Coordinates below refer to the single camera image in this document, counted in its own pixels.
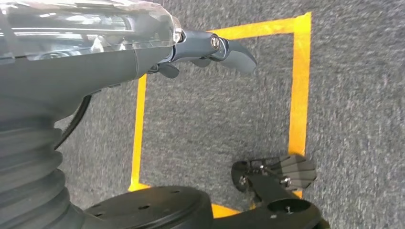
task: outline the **circular black base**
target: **circular black base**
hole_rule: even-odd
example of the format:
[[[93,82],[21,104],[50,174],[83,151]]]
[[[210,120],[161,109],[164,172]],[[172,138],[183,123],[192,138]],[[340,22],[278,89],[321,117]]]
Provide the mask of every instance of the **circular black base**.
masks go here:
[[[212,226],[209,196],[191,187],[152,187],[110,198],[86,210],[117,229]]]

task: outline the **yellow tape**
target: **yellow tape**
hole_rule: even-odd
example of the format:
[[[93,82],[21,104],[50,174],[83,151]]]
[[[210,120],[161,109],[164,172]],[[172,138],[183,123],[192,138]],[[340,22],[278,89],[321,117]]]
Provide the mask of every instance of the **yellow tape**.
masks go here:
[[[294,57],[292,67],[289,154],[305,155],[311,58],[311,13],[294,20]],[[300,198],[302,192],[295,193]]]
[[[268,36],[274,34],[294,33],[293,85],[291,88],[291,112],[288,152],[290,154],[305,154],[305,139],[307,125],[309,63],[311,45],[311,13],[275,21],[264,21],[247,25],[233,26],[212,30],[220,37],[230,40]],[[140,160],[142,149],[142,131],[145,109],[146,75],[139,79],[137,111],[135,120],[134,149],[132,159],[131,185],[129,191],[136,191],[149,186],[139,183]],[[225,217],[239,211],[212,205],[214,217]]]
[[[209,32],[216,33],[218,36],[230,40],[292,33],[294,31],[294,20],[294,18],[287,18],[275,21],[264,21],[212,30]]]
[[[147,75],[138,80],[137,110],[135,113],[134,148],[132,150],[132,172],[129,191],[139,190],[140,160],[142,151],[143,116],[145,114],[145,94]]]

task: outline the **metal bolt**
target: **metal bolt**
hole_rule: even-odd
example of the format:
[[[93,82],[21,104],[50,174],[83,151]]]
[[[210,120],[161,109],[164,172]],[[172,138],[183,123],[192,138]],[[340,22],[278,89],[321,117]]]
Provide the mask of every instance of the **metal bolt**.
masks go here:
[[[240,183],[241,185],[245,185],[245,184],[246,184],[246,177],[245,177],[245,176],[241,176],[240,179],[239,179],[239,183]]]
[[[292,212],[291,212],[291,207],[290,207],[290,206],[287,206],[287,207],[286,207],[286,212],[287,212],[287,214],[292,214]]]
[[[283,185],[284,187],[289,187],[291,185],[291,178],[283,177],[283,179],[280,181],[280,184]]]
[[[219,37],[213,36],[211,37],[211,46],[215,49],[218,50],[220,45]]]

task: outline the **gray carpet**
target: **gray carpet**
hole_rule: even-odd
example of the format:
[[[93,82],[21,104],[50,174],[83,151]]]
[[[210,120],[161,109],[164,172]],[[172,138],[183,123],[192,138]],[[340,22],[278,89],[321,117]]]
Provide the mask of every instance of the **gray carpet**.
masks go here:
[[[184,28],[209,30],[312,12],[307,156],[318,179],[304,198],[337,229],[405,228],[405,1],[177,0]],[[252,75],[178,65],[148,79],[141,181],[207,191],[244,209],[235,160],[287,153],[292,36],[241,41]],[[74,203],[86,207],[130,182],[136,82],[108,89],[61,147]]]

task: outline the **clear plastic casing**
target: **clear plastic casing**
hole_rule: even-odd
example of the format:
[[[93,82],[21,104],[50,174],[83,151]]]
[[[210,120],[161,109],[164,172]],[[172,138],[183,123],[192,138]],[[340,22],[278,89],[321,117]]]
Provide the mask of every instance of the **clear plastic casing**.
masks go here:
[[[0,0],[0,64],[175,45],[181,26],[141,0]]]

